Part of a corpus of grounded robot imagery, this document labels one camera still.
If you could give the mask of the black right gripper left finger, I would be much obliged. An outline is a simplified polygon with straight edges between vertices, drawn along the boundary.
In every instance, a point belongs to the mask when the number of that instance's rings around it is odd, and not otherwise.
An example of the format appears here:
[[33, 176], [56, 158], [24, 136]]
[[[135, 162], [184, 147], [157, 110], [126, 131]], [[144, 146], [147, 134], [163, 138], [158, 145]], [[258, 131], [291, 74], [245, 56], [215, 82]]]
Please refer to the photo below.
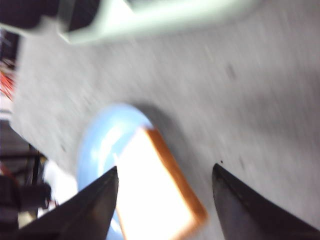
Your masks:
[[118, 172], [113, 167], [59, 207], [21, 228], [16, 240], [104, 240], [113, 217]]

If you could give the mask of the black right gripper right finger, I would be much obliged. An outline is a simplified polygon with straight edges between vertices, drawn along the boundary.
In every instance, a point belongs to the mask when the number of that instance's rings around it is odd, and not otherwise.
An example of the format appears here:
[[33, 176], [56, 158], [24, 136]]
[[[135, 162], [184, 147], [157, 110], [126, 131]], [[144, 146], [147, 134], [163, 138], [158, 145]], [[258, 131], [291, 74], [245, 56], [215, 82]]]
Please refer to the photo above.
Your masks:
[[216, 163], [212, 193], [226, 240], [318, 240], [320, 231], [264, 198]]

